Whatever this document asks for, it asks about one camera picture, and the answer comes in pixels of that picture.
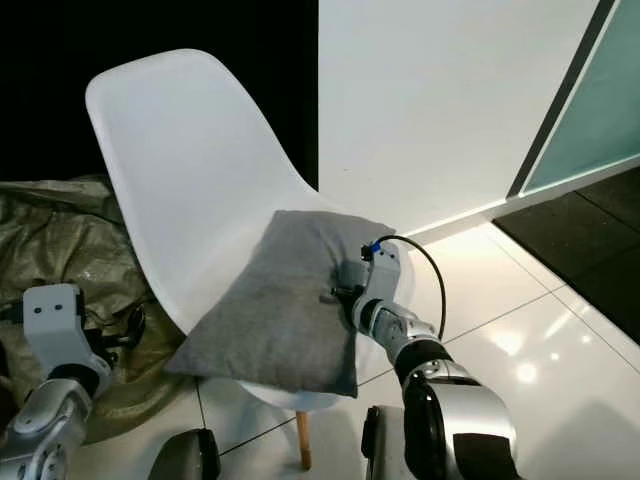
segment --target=dark background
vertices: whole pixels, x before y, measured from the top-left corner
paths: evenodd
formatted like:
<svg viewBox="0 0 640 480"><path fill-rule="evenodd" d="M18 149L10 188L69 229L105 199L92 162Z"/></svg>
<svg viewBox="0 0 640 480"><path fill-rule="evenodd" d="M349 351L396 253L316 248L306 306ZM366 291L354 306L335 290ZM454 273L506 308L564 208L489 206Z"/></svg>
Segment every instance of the dark background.
<svg viewBox="0 0 640 480"><path fill-rule="evenodd" d="M98 73L176 48L240 80L317 187L317 0L24 2L2 7L1 180L105 172L84 106Z"/></svg>

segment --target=white chair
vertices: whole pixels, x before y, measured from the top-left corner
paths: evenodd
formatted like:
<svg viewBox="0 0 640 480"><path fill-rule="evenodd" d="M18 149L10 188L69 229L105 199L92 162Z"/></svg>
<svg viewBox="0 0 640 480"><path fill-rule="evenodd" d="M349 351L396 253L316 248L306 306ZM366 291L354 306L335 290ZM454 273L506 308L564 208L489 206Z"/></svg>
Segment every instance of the white chair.
<svg viewBox="0 0 640 480"><path fill-rule="evenodd" d="M185 334L245 267L275 210L340 211L302 180L257 105L207 53L108 70L87 87L86 105L140 265ZM413 271L406 253L401 261L396 300L406 303ZM373 354L358 335L357 368ZM339 398L240 383L297 412ZM307 419L298 419L302 433Z"/></svg>

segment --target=gray pillow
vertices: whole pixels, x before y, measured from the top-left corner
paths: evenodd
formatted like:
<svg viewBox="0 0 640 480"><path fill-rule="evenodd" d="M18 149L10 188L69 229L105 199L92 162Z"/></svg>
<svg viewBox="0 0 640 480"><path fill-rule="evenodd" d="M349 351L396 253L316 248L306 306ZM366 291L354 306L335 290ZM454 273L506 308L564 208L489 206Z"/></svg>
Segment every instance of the gray pillow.
<svg viewBox="0 0 640 480"><path fill-rule="evenodd" d="M356 397L355 330L322 301L344 261L389 227L329 212L277 211L244 271L166 368Z"/></svg>

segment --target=black floor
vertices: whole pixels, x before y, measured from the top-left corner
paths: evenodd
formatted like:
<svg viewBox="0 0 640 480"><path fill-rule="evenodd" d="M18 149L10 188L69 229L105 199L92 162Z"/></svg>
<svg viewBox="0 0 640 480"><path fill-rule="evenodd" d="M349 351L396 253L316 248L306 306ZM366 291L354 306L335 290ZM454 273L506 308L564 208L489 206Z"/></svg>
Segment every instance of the black floor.
<svg viewBox="0 0 640 480"><path fill-rule="evenodd" d="M640 344L640 167L494 223Z"/></svg>

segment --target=black cable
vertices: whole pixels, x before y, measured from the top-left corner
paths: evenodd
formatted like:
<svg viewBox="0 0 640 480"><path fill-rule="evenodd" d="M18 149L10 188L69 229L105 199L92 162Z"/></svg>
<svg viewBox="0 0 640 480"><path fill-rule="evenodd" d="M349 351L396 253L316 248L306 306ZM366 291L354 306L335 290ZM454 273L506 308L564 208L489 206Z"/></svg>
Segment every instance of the black cable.
<svg viewBox="0 0 640 480"><path fill-rule="evenodd" d="M444 290L444 280L442 279L442 274L440 273L440 269L436 264L435 260L427 253L427 251L422 248L418 243L411 240L410 238L403 237L401 235L385 235L376 240L376 244L380 244L385 240L400 240L401 242L408 243L415 249L417 249L422 255L429 260L429 263L433 267L433 271L436 273L436 277L438 277L438 284L440 285L440 301L442 305L441 315L440 315L440 330L438 331L438 339L442 340L442 336L444 335L444 325L447 319L447 295Z"/></svg>

